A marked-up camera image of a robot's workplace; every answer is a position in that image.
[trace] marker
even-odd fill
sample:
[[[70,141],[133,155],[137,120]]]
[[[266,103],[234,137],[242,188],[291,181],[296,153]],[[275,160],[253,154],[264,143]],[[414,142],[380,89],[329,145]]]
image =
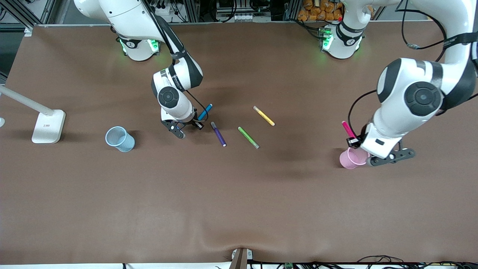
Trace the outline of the marker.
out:
[[[206,110],[204,110],[201,115],[199,115],[199,117],[197,118],[198,120],[203,120],[204,116],[206,116],[206,112],[209,113],[209,111],[211,110],[212,108],[212,104],[209,104],[207,107],[206,107]]]
[[[352,132],[352,129],[351,129],[350,126],[347,124],[347,122],[342,121],[342,126],[344,127],[344,129],[345,129],[345,131],[347,132],[347,134],[348,134],[349,137],[356,138],[355,135],[354,135],[354,132]]]
[[[259,115],[262,116],[262,118],[264,118],[264,120],[266,120],[270,125],[274,126],[275,123],[266,115],[264,114],[264,112],[262,112],[260,109],[257,108],[257,106],[254,106],[253,109],[259,113]]]
[[[250,137],[246,131],[244,131],[244,129],[242,127],[238,127],[238,130],[239,132],[247,139],[249,140],[249,142],[256,148],[256,149],[259,149],[259,145],[256,143],[256,141],[254,141],[254,139],[252,139],[252,137]]]
[[[224,141],[224,138],[222,137],[221,133],[216,127],[216,124],[214,122],[211,122],[212,129],[214,130],[214,133],[216,133],[217,138],[219,139],[219,142],[221,142],[222,146],[227,146],[226,142]]]
[[[211,110],[211,108],[212,108],[212,104],[209,104],[209,105],[206,107],[206,110],[204,110],[204,111],[199,115],[199,117],[197,118],[197,120],[201,121],[201,120],[204,118],[204,116],[206,116],[206,111],[209,113],[209,111]],[[179,124],[176,126],[176,128],[180,129],[180,127],[183,127],[183,126],[184,126],[184,124],[179,123]]]

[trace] brown table surface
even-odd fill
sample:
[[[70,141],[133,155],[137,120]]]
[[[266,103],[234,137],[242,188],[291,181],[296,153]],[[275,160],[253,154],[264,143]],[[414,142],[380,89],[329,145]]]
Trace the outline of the brown table surface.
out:
[[[440,38],[432,22],[406,28],[410,42]],[[67,116],[59,143],[35,145],[37,113],[1,98],[0,263],[215,262],[237,247],[263,261],[476,260],[478,102],[408,134],[414,159],[338,163],[353,100],[394,59],[434,60],[440,48],[408,49],[398,22],[371,23],[347,60],[319,52],[292,23],[174,30],[204,71],[192,92],[214,104],[225,148],[209,124],[179,140],[160,123],[150,83],[170,64],[165,46],[134,62],[108,27],[35,28],[23,39],[7,87]],[[376,96],[363,99],[353,125],[378,107]],[[105,143],[116,125],[134,150]]]

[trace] black strap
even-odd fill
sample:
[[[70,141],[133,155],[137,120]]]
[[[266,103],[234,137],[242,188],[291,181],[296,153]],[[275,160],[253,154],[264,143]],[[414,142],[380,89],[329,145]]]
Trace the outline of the black strap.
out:
[[[178,60],[178,59],[184,58],[186,55],[187,55],[187,50],[183,49],[182,51],[178,51],[174,54],[171,54],[171,57],[173,58],[173,60]]]
[[[443,42],[443,49],[447,49],[457,44],[471,43],[476,41],[478,41],[478,32],[457,34],[445,39]]]
[[[348,26],[344,23],[344,21],[341,21],[339,25],[341,25],[345,30],[347,30],[347,31],[349,31],[349,32],[351,32],[351,33],[356,33],[356,34],[361,33],[361,32],[363,32],[363,30],[365,30],[365,27],[362,28],[362,29],[350,28],[350,27],[348,27]]]
[[[353,46],[361,38],[361,35],[352,37],[344,34],[340,27],[337,27],[337,37],[344,42],[344,45],[347,47]]]
[[[176,74],[176,70],[174,69],[174,65],[170,65],[168,67],[168,70],[169,70],[169,74],[171,75],[171,78],[173,79],[173,82],[174,82],[176,88],[178,88],[178,90],[180,90],[181,92],[185,91],[183,85],[181,84],[181,82],[178,79],[178,76]]]
[[[123,42],[123,44],[128,48],[137,48],[138,44],[142,41],[137,39],[123,39],[121,37],[120,39]]]

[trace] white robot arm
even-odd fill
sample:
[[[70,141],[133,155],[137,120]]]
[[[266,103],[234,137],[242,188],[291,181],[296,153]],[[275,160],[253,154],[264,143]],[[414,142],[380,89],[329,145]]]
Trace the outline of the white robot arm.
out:
[[[321,43],[322,50],[337,59],[349,58],[359,49],[362,34],[371,18],[368,5],[390,6],[400,0],[341,0],[341,2],[345,6],[343,19],[338,25],[325,26],[329,31]]]
[[[381,107],[359,137],[360,147],[374,156],[369,160],[373,166],[400,160],[393,148],[403,136],[439,109],[462,104],[475,90],[470,51],[473,47],[476,52],[477,35],[472,34],[476,0],[410,1],[446,29],[445,63],[400,58],[384,69],[377,85]]]
[[[165,43],[173,63],[155,73],[151,82],[153,94],[161,105],[162,123],[181,139],[185,134],[178,128],[179,123],[182,126],[193,124],[199,129],[203,127],[197,119],[196,109],[183,93],[199,86],[203,71],[163,18],[156,18],[143,0],[74,1],[85,16],[111,24],[133,60],[142,61],[153,55],[150,40]]]

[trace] black cable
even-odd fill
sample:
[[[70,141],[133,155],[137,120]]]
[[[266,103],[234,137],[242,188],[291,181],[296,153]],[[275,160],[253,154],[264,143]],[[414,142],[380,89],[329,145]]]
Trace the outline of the black cable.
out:
[[[3,20],[6,15],[7,15],[7,11],[5,9],[1,8],[1,10],[0,10],[0,16],[1,16],[0,21]]]
[[[409,10],[409,9],[407,9],[407,7],[408,7],[408,1],[409,1],[409,0],[406,0],[406,2],[405,2],[405,8],[402,9],[402,10],[399,10],[398,8],[399,8],[400,5],[403,3],[403,1],[404,1],[404,0],[401,0],[400,3],[397,5],[397,8],[395,9],[395,12],[398,12],[398,11],[402,11],[402,12],[403,12],[403,16],[402,16],[402,30],[401,30],[401,32],[402,32],[402,39],[403,39],[403,41],[405,42],[405,44],[406,44],[408,47],[411,47],[411,48],[413,48],[413,49],[427,49],[427,48],[430,48],[430,47],[433,47],[433,46],[436,46],[436,45],[438,45],[438,44],[443,43],[443,42],[445,41],[445,39],[446,39],[446,31],[445,31],[443,25],[442,25],[437,19],[435,19],[434,17],[432,17],[432,16],[426,14],[425,12],[422,12],[422,11],[419,11],[419,10]],[[405,33],[404,33],[404,31],[403,31],[403,26],[404,26],[404,24],[405,24],[405,15],[406,15],[407,12],[420,13],[420,14],[423,14],[423,15],[425,15],[425,16],[430,17],[430,18],[435,22],[435,24],[438,26],[438,28],[440,28],[440,31],[442,32],[442,35],[443,35],[443,40],[438,41],[438,42],[435,42],[435,43],[430,44],[430,45],[427,45],[427,46],[423,46],[423,47],[420,47],[420,46],[418,46],[418,45],[416,45],[416,44],[408,43],[408,41],[407,41],[406,38],[405,38]],[[439,55],[438,58],[435,60],[435,62],[438,62],[438,61],[443,57],[443,54],[444,54],[444,53],[445,53],[445,50],[442,49],[440,55]]]
[[[159,26],[158,19],[156,19],[155,15],[154,15],[154,10],[152,9],[152,7],[150,5],[144,3],[144,0],[143,0],[143,4],[145,4],[146,8],[149,11],[150,17],[152,18],[154,24],[156,25],[156,28],[158,29],[159,33],[161,34],[161,37],[164,39],[164,43],[166,43],[166,46],[169,49],[169,53],[174,54],[173,49],[171,48],[171,44],[169,44],[169,40],[168,40],[168,36],[166,35],[166,32],[164,31],[163,28],[161,28]]]
[[[196,99],[196,97],[194,97],[194,95],[192,95],[188,90],[185,90],[185,92],[187,92],[204,109],[204,111],[206,111],[206,118],[201,120],[201,121],[196,121],[196,122],[203,123],[203,122],[207,121],[209,119],[209,113],[207,112],[207,110],[203,106],[203,104],[201,104],[201,102],[198,99]]]
[[[236,14],[236,10],[238,9],[238,4],[236,2],[236,0],[232,0],[232,5],[231,5],[231,15],[229,16],[229,18],[223,22],[228,22],[230,19],[232,19],[234,17],[234,15]]]
[[[181,21],[187,22],[187,20],[181,15],[181,12],[179,10],[178,3],[176,2],[176,0],[171,0],[171,7],[173,8],[173,11],[176,14],[176,16],[178,16],[178,18]]]
[[[352,130],[352,133],[355,135],[355,137],[359,140],[359,142],[361,142],[360,138],[357,136],[357,134],[355,133],[354,129],[352,128],[352,124],[350,123],[350,115],[352,114],[352,109],[354,108],[355,104],[362,98],[364,98],[365,96],[371,94],[371,93],[374,93],[376,92],[377,90],[371,90],[369,92],[366,92],[362,95],[360,95],[357,99],[355,99],[355,101],[353,102],[352,106],[350,106],[350,110],[348,111],[348,115],[347,115],[347,123],[348,123],[348,126],[350,127],[350,129]],[[361,258],[360,260],[358,260],[357,262],[360,262],[362,261],[363,259],[366,259],[366,258],[370,258],[370,257],[374,257],[374,256],[367,256],[367,257],[363,257]]]
[[[261,9],[259,7],[259,4],[257,4],[256,6],[253,6],[252,3],[255,2],[256,0],[249,0],[249,6],[250,8],[252,8],[255,12],[267,12],[267,11],[270,11],[271,8],[270,8],[270,4],[269,4],[269,7],[268,8],[265,8],[265,9]]]
[[[468,100],[467,100],[467,101],[470,101],[471,99],[473,99],[473,98],[475,98],[475,97],[477,97],[477,96],[478,96],[478,93],[477,93],[477,94],[475,94],[475,95],[472,95],[470,98],[468,98]]]
[[[402,16],[402,39],[403,41],[405,42],[406,45],[408,45],[409,43],[407,42],[407,40],[405,39],[405,34],[403,33],[403,25],[405,24],[405,14],[407,13],[407,7],[408,7],[408,0],[406,0],[405,2],[405,10],[403,11],[403,16]]]
[[[366,95],[368,95],[368,94],[371,94],[371,93],[373,93],[373,92],[376,92],[376,91],[377,91],[377,90],[369,91],[369,92],[367,92],[366,94],[360,96],[356,101],[358,101],[358,100],[360,100],[360,98],[362,98],[362,97],[364,97],[364,96],[366,96]],[[397,261],[399,261],[399,262],[404,262],[404,261],[403,261],[402,259],[400,259],[400,258],[396,258],[396,257],[388,256],[388,255],[372,255],[372,256],[366,256],[366,257],[361,258],[361,259],[358,260],[357,262],[361,262],[361,261],[363,261],[363,260],[365,260],[365,259],[368,259],[368,258],[380,258],[380,260],[378,260],[378,261],[376,261],[376,262],[381,262],[384,258],[387,258],[387,259],[389,260],[389,262],[392,262],[392,259],[397,260]]]
[[[405,10],[405,9],[403,9],[403,10],[395,10],[395,11],[403,11],[404,13],[405,13],[405,11],[406,11],[406,12],[413,12],[413,13],[419,13],[419,14],[428,16],[428,17],[430,17],[430,19],[432,19],[432,20],[436,23],[436,25],[440,28],[440,31],[442,32],[442,35],[443,35],[443,40],[440,40],[440,41],[438,41],[438,42],[435,42],[435,43],[430,44],[430,45],[427,45],[427,46],[417,47],[417,48],[415,48],[415,49],[426,49],[426,48],[430,48],[430,47],[436,46],[436,45],[438,45],[438,44],[441,44],[441,43],[443,43],[443,42],[445,41],[445,39],[446,39],[446,31],[445,31],[445,28],[444,28],[443,25],[442,25],[437,19],[435,19],[434,17],[432,17],[432,16],[428,15],[427,13],[422,12],[422,11],[420,11],[420,10],[408,10],[408,9]]]
[[[213,15],[212,11],[214,10],[214,7],[212,7],[212,4],[215,3],[216,0],[211,0],[209,2],[209,7],[207,9],[207,11],[209,12],[209,16],[211,16],[211,19],[214,21],[214,22],[218,22],[219,20],[216,18],[215,15]]]
[[[327,23],[327,24],[335,25],[335,26],[339,26],[339,25],[340,25],[340,23],[331,23],[331,22],[326,21],[326,20],[316,20],[316,22],[325,22],[325,23]]]
[[[317,31],[318,28],[313,28],[313,27],[307,26],[307,25],[305,25],[304,22],[298,21],[298,20],[296,20],[296,19],[287,19],[287,21],[296,22],[298,25],[300,25],[300,26],[302,26],[303,28],[305,28],[305,29],[307,30],[307,32],[308,32],[311,36],[313,36],[313,37],[316,38],[316,39],[320,39],[320,37],[319,37],[318,35],[315,35],[313,32],[311,32],[311,30]]]

